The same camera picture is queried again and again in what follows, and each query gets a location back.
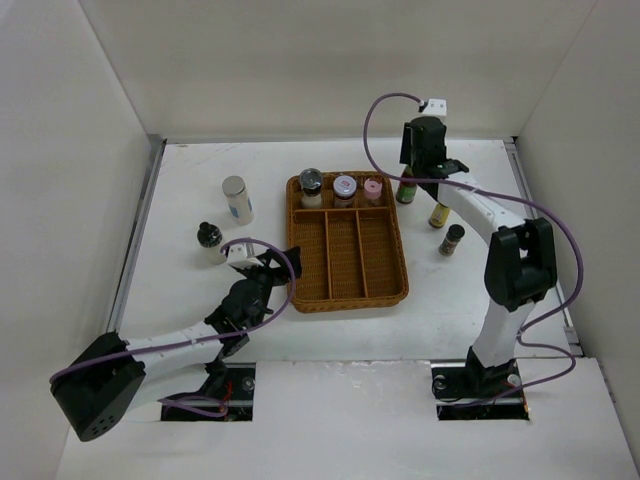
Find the red sauce bottle yellow cap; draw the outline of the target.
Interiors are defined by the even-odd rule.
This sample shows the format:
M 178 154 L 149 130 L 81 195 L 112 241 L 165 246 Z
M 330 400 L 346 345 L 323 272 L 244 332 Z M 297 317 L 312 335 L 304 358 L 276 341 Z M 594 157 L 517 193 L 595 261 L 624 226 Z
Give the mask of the red sauce bottle yellow cap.
M 403 205 L 411 204 L 417 193 L 417 185 L 412 181 L 413 171 L 409 165 L 406 165 L 396 190 L 395 199 Z

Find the pink-cap spice bottle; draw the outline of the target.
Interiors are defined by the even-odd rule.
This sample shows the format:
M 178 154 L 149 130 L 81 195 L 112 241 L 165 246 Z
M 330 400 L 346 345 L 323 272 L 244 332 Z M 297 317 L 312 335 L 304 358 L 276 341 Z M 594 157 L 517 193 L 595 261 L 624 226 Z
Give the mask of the pink-cap spice bottle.
M 367 178 L 363 183 L 363 195 L 368 207 L 383 205 L 383 183 L 375 178 Z

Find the silver-lid jar blue label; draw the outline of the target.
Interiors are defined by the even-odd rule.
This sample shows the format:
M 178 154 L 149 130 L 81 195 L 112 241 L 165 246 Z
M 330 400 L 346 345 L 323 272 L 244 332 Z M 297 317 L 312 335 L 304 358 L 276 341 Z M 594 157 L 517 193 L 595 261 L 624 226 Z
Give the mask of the silver-lid jar blue label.
M 254 213 L 247 186 L 240 176 L 229 176 L 222 183 L 230 213 L 239 225 L 248 225 L 254 220 Z

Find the small yellow-label brown bottle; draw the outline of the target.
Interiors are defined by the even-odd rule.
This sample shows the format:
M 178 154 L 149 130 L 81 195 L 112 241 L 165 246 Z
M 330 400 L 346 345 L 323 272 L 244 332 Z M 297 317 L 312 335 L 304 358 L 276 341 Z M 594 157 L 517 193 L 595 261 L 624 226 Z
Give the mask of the small yellow-label brown bottle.
M 446 225 L 450 212 L 451 209 L 448 206 L 438 202 L 428 219 L 428 224 L 435 229 L 443 228 Z

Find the black-cap salt grinder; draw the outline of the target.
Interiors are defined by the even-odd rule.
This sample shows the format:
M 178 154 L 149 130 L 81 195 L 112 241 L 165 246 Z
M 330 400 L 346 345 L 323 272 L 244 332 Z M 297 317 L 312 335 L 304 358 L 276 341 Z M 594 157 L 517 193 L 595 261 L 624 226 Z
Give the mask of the black-cap salt grinder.
M 302 191 L 301 205 L 305 209 L 321 209 L 323 174 L 315 168 L 307 168 L 299 175 Z

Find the white-lid brown sauce jar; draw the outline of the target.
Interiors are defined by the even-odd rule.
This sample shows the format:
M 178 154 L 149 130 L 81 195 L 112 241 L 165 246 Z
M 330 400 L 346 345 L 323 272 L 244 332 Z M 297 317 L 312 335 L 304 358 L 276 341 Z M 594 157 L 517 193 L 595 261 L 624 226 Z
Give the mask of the white-lid brown sauce jar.
M 335 208 L 349 208 L 353 205 L 357 193 L 357 182 L 354 177 L 349 175 L 340 175 L 333 181 Z

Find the black-cap spice shaker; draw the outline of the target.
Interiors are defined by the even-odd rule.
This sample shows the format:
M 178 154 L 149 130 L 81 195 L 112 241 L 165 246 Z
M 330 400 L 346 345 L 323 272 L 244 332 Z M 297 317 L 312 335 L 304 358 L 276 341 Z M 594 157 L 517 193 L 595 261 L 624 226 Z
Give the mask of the black-cap spice shaker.
M 451 225 L 438 247 L 438 252 L 443 256 L 451 256 L 462 238 L 465 236 L 465 228 L 460 224 Z

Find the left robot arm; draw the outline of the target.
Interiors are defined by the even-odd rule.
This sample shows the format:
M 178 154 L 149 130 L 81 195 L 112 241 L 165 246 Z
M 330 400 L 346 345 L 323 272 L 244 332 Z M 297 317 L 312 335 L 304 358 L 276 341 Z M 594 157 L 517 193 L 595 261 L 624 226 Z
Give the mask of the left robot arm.
M 126 340 L 116 331 L 98 336 L 50 379 L 50 392 L 77 438 L 89 442 L 111 430 L 125 414 L 149 402 L 190 410 L 197 397 L 214 398 L 224 387 L 225 359 L 249 336 L 275 320 L 269 300 L 274 288 L 296 289 L 302 276 L 301 249 L 238 252 L 225 245 L 230 267 L 241 276 L 204 320 L 182 330 Z

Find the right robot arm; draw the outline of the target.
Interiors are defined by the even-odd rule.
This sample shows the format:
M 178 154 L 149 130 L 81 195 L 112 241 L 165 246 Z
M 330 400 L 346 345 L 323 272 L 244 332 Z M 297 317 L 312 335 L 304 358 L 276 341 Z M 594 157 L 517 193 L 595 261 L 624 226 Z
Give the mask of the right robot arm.
M 434 369 L 434 390 L 442 400 L 488 399 L 514 374 L 519 330 L 556 285 L 554 234 L 547 220 L 526 219 L 490 197 L 465 164 L 448 158 L 445 136 L 436 117 L 405 123 L 400 161 L 423 190 L 487 244 L 484 285 L 490 301 L 464 365 Z

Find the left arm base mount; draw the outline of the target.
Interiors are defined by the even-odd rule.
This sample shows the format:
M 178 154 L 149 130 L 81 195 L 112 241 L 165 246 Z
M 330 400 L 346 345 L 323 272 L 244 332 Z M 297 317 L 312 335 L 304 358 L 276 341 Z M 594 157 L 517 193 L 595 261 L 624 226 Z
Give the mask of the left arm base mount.
M 227 363 L 210 373 L 195 391 L 167 396 L 186 409 L 163 404 L 161 422 L 250 422 L 256 387 L 255 363 Z

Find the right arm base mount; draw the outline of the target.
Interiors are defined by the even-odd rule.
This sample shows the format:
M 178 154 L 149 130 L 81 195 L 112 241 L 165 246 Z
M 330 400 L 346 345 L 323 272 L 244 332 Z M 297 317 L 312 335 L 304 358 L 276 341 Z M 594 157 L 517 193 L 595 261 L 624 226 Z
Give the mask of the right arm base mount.
M 431 365 L 432 394 L 440 421 L 529 420 L 515 361 L 483 370 L 464 363 Z

